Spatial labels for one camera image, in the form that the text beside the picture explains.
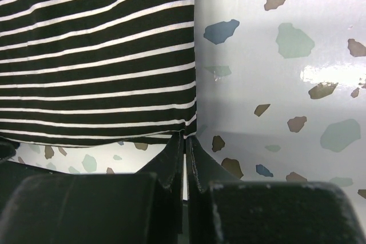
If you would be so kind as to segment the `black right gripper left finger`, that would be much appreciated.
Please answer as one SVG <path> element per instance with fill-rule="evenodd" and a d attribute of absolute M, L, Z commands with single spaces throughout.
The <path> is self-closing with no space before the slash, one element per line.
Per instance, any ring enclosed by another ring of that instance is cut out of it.
<path fill-rule="evenodd" d="M 183 134 L 175 133 L 164 149 L 138 171 L 156 175 L 157 213 L 177 234 L 182 232 L 184 148 Z"/>

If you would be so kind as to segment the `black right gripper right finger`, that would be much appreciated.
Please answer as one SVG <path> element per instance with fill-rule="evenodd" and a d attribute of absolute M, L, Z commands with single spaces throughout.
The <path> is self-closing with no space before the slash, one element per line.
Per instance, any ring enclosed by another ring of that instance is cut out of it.
<path fill-rule="evenodd" d="M 243 243 L 243 187 L 201 146 L 186 140 L 191 243 Z"/>

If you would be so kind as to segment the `black white striped tank top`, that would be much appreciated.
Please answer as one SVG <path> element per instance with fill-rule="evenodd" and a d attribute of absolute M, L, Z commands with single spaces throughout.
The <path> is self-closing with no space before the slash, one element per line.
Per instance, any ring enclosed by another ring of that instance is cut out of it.
<path fill-rule="evenodd" d="M 197 130 L 194 0 L 1 0 L 1 138 L 163 143 Z"/>

